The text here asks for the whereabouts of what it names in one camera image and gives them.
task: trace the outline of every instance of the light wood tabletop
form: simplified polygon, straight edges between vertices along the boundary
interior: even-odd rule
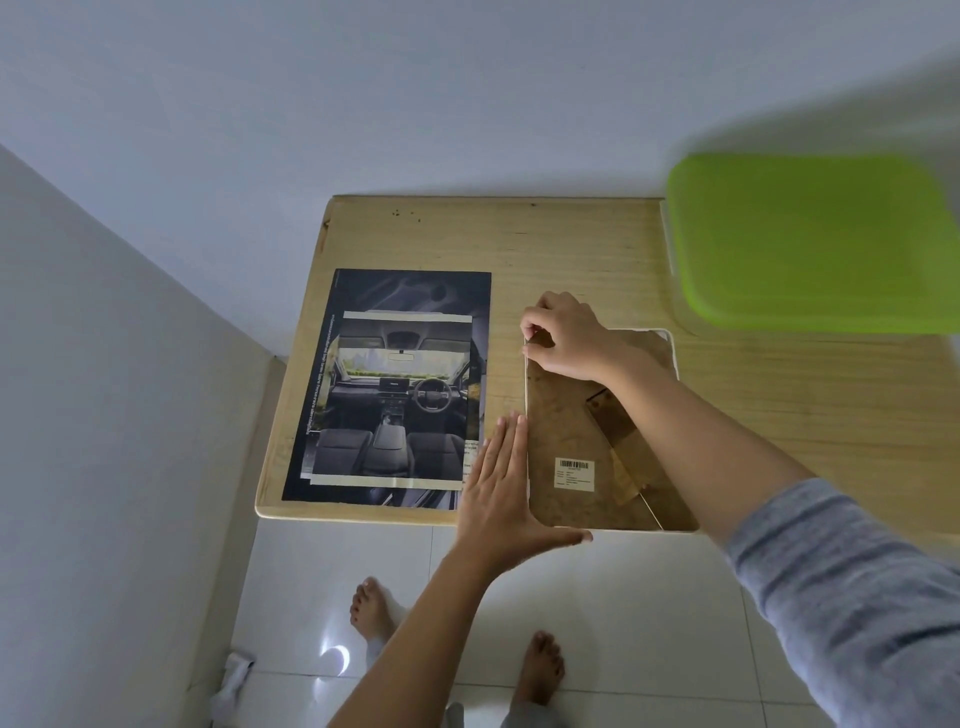
[[[284,501],[337,268],[492,273],[487,428],[524,404],[520,311],[569,291],[611,328],[667,328],[680,377],[901,531],[960,533],[960,378],[948,343],[709,339],[671,316],[660,201],[336,197],[307,282],[260,476],[270,518],[451,523],[455,514]]]

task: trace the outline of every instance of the pants leg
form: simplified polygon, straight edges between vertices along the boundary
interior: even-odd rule
[[[566,723],[549,707],[517,703],[511,706],[500,728],[566,728]]]
[[[376,662],[376,658],[380,656],[385,646],[387,646],[386,640],[381,640],[379,637],[374,637],[367,642],[367,670],[373,667],[373,663]],[[450,703],[446,706],[444,722],[440,728],[464,728],[464,706],[460,703]]]

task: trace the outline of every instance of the gray long sleeve shirt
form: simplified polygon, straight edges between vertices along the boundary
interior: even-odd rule
[[[960,570],[819,478],[753,513],[727,557],[839,725],[960,726]]]

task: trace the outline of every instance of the bare foot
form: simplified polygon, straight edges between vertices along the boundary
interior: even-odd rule
[[[357,585],[350,605],[350,624],[367,642],[374,637],[386,642],[394,634],[396,625],[387,611],[387,600],[372,576]]]
[[[538,632],[527,645],[520,679],[516,683],[512,705],[537,703],[546,705],[564,679],[564,658],[553,635]]]

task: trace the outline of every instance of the green container lid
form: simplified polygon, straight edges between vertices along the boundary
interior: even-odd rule
[[[667,208],[679,287],[714,327],[960,332],[960,231],[909,159],[697,155]]]

